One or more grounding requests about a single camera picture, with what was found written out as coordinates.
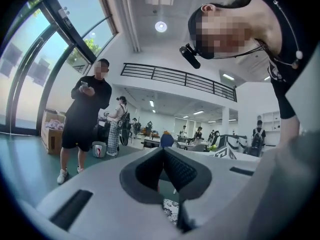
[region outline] black metal railing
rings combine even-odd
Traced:
[[[172,68],[124,63],[121,76],[151,79],[186,86],[237,102],[235,89],[208,78]]]

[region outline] black slot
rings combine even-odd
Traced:
[[[237,173],[237,174],[243,174],[243,175],[247,175],[247,176],[252,176],[254,175],[254,171],[252,170],[245,170],[245,169],[240,169],[237,167],[232,167],[230,169],[231,172]]]
[[[87,190],[78,190],[60,210],[52,216],[50,221],[59,228],[68,231],[82,209],[86,206],[93,193]]]

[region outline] white pillar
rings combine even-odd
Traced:
[[[222,127],[221,127],[221,135],[229,134],[229,108],[222,108]]]

